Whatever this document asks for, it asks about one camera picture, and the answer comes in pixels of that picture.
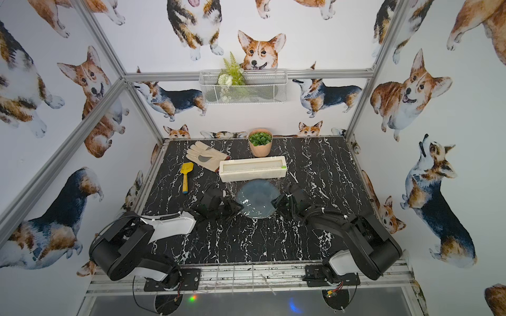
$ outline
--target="white metal basket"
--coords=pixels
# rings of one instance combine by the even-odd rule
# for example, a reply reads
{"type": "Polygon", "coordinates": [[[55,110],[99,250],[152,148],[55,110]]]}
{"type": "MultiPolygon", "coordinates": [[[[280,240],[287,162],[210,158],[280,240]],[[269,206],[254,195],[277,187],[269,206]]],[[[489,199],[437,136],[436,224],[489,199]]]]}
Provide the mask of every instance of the white metal basket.
{"type": "Polygon", "coordinates": [[[246,70],[246,85],[218,85],[221,70],[200,72],[200,88],[206,104],[283,103],[286,101],[286,69],[246,70]]]}

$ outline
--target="yellow toy shovel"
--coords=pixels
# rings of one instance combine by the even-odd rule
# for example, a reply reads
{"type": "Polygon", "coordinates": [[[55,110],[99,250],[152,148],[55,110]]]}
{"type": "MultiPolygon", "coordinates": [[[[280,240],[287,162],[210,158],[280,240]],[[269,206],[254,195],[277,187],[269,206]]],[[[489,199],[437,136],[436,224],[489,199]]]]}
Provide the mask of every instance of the yellow toy shovel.
{"type": "Polygon", "coordinates": [[[188,173],[193,170],[193,162],[185,162],[181,166],[181,173],[184,174],[183,178],[183,194],[188,193],[188,173]]]}

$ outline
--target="pink flower pot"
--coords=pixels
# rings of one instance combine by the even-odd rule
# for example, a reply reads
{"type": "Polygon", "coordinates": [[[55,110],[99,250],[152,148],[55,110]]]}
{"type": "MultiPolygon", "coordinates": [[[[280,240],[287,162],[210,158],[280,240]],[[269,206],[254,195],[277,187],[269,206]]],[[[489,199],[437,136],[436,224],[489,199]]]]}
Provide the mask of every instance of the pink flower pot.
{"type": "Polygon", "coordinates": [[[274,139],[272,139],[272,141],[270,143],[268,143],[267,145],[260,145],[260,146],[253,146],[253,144],[249,141],[249,137],[251,135],[253,135],[255,133],[259,133],[259,132],[267,133],[272,137],[272,133],[268,129],[265,129],[265,128],[254,129],[248,134],[249,148],[251,149],[251,152],[253,153],[253,155],[255,157],[258,157],[258,158],[267,157],[269,155],[269,153],[271,152],[272,141],[274,139]]]}

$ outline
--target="tricolor corgi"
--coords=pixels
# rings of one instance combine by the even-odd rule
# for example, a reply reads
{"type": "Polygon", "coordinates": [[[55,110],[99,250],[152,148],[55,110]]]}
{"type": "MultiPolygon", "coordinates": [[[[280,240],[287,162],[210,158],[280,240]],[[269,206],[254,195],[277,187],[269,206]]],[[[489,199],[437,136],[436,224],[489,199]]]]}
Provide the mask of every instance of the tricolor corgi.
{"type": "MultiPolygon", "coordinates": [[[[314,70],[316,62],[310,69],[314,70]]],[[[323,79],[294,79],[293,82],[301,87],[301,104],[308,109],[309,117],[315,117],[316,112],[334,105],[345,104],[348,112],[360,100],[362,88],[356,85],[326,86],[323,79]]]]}
{"type": "Polygon", "coordinates": [[[434,0],[411,0],[412,4],[409,9],[408,19],[404,21],[394,44],[396,49],[392,58],[395,64],[398,64],[401,59],[400,53],[402,48],[420,28],[421,23],[424,21],[425,16],[432,5],[432,2],[434,2],[434,0]]]}
{"type": "Polygon", "coordinates": [[[382,131],[386,132],[388,126],[394,130],[395,140],[399,141],[399,132],[420,115],[431,98],[447,92],[452,83],[450,77],[434,78],[428,73],[420,49],[414,58],[410,77],[404,83],[382,83],[371,95],[374,112],[383,117],[382,131]]]}
{"type": "MultiPolygon", "coordinates": [[[[82,87],[86,95],[85,107],[82,111],[82,119],[84,119],[111,87],[109,78],[100,68],[98,53],[93,46],[89,46],[85,62],[77,66],[58,63],[58,67],[67,77],[82,87]]],[[[120,134],[125,132],[125,127],[121,126],[121,122],[123,115],[128,115],[128,113],[129,110],[124,109],[119,100],[109,108],[107,114],[100,119],[85,139],[85,145],[90,154],[97,158],[104,155],[112,145],[111,137],[114,132],[120,134]]]]}
{"type": "MultiPolygon", "coordinates": [[[[94,13],[105,13],[117,25],[125,23],[125,18],[121,16],[116,7],[118,0],[85,0],[94,13]]],[[[58,18],[58,6],[71,8],[70,0],[28,0],[31,6],[37,11],[49,25],[62,37],[67,38],[69,33],[65,31],[65,25],[58,18]]]]}
{"type": "Polygon", "coordinates": [[[429,249],[433,258],[457,267],[471,267],[477,261],[473,240],[441,194],[444,177],[457,174],[446,160],[455,145],[443,146],[431,142],[429,135],[419,143],[420,159],[406,178],[406,195],[402,195],[403,209],[412,208],[440,240],[439,253],[429,249]]]}
{"type": "Polygon", "coordinates": [[[163,129],[168,133],[168,138],[170,139],[190,139],[190,132],[186,124],[181,126],[180,129],[172,129],[167,126],[164,126],[163,129]]]}
{"type": "Polygon", "coordinates": [[[381,205],[376,193],[374,192],[374,187],[372,186],[369,176],[364,170],[362,170],[362,174],[364,175],[365,184],[367,184],[367,187],[369,188],[369,193],[372,196],[371,202],[374,202],[376,205],[376,217],[380,220],[381,224],[383,224],[390,234],[394,234],[405,229],[406,224],[394,215],[392,196],[389,196],[385,201],[385,204],[381,205]]]}
{"type": "Polygon", "coordinates": [[[175,121],[174,115],[193,107],[202,111],[200,116],[205,115],[204,96],[200,90],[166,91],[158,85],[158,81],[135,82],[134,87],[143,95],[153,110],[163,113],[165,117],[170,118],[171,122],[175,121]]]}
{"type": "MultiPolygon", "coordinates": [[[[271,0],[255,0],[257,2],[258,14],[263,19],[267,19],[269,15],[269,2],[271,0]]],[[[320,8],[321,17],[324,20],[332,18],[335,14],[335,10],[332,8],[335,0],[295,0],[305,7],[320,8]]]]}
{"type": "Polygon", "coordinates": [[[239,131],[237,133],[232,133],[229,131],[219,131],[218,133],[214,133],[212,131],[201,131],[200,134],[204,136],[204,138],[208,139],[230,139],[230,138],[246,138],[248,137],[248,133],[246,131],[239,131]]]}
{"type": "Polygon", "coordinates": [[[449,50],[455,49],[462,35],[483,24],[485,34],[492,39],[495,52],[506,65],[506,1],[504,0],[466,0],[457,15],[455,25],[446,44],[449,50]]]}
{"type": "Polygon", "coordinates": [[[485,300],[494,316],[506,316],[506,286],[496,284],[485,289],[485,300]]]}
{"type": "Polygon", "coordinates": [[[14,128],[25,122],[35,137],[44,137],[47,126],[37,115],[37,107],[45,102],[52,109],[59,109],[65,101],[51,95],[33,59],[1,21],[0,51],[0,120],[14,128]]]}
{"type": "Polygon", "coordinates": [[[241,67],[245,70],[276,69],[278,54],[286,43],[286,35],[281,33],[270,41],[254,40],[242,31],[237,32],[242,50],[246,53],[241,67]]]}
{"type": "Polygon", "coordinates": [[[191,48],[191,60],[200,59],[200,47],[209,45],[215,55],[222,21],[220,0],[168,0],[168,19],[184,47],[191,48]]]}
{"type": "Polygon", "coordinates": [[[24,220],[0,249],[0,268],[40,269],[73,251],[79,255],[82,243],[77,233],[90,195],[104,198],[97,175],[83,167],[74,172],[58,197],[38,218],[24,220]]]}

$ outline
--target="leather glove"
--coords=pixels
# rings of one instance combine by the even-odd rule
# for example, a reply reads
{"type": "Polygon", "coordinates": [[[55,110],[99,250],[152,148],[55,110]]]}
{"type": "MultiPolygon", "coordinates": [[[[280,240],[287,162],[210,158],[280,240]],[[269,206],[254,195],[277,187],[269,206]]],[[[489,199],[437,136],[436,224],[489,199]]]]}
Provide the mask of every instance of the leather glove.
{"type": "Polygon", "coordinates": [[[230,156],[209,147],[203,142],[196,142],[186,152],[186,158],[213,172],[220,170],[220,161],[230,159],[230,156]]]}

